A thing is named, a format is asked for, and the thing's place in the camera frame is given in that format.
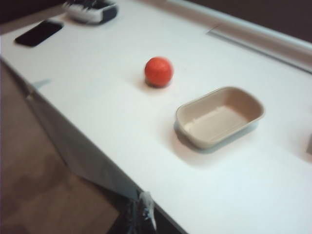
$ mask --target white table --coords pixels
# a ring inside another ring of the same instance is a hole
[[[33,25],[1,37],[2,59],[29,84],[69,167],[129,197],[127,180],[150,191],[186,233],[310,234],[311,74],[207,35],[215,22],[193,11],[151,2],[118,0],[117,18],[101,26],[60,15],[64,28],[34,48],[13,43]],[[158,55],[175,68],[164,89],[144,83],[144,65]],[[174,129],[175,111],[228,85],[255,95],[266,115],[196,150]],[[119,175],[126,179],[110,181]]]

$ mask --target brown floor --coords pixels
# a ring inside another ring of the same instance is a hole
[[[56,6],[11,21],[1,34],[60,13]],[[69,171],[3,62],[0,69],[0,233],[106,233],[127,199]],[[179,233],[155,216],[159,234]]]

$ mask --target orange ball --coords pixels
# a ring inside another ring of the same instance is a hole
[[[148,83],[157,87],[166,86],[174,74],[171,63],[162,57],[151,58],[145,65],[144,72]]]

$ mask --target beige tray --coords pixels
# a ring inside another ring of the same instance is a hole
[[[186,103],[176,111],[181,132],[197,147],[210,148],[259,120],[261,103],[247,92],[224,87]]]

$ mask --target black smartphone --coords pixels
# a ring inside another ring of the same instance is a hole
[[[18,38],[15,38],[15,42],[18,44],[34,47],[52,36],[62,27],[62,23],[45,20],[23,35],[20,35]]]

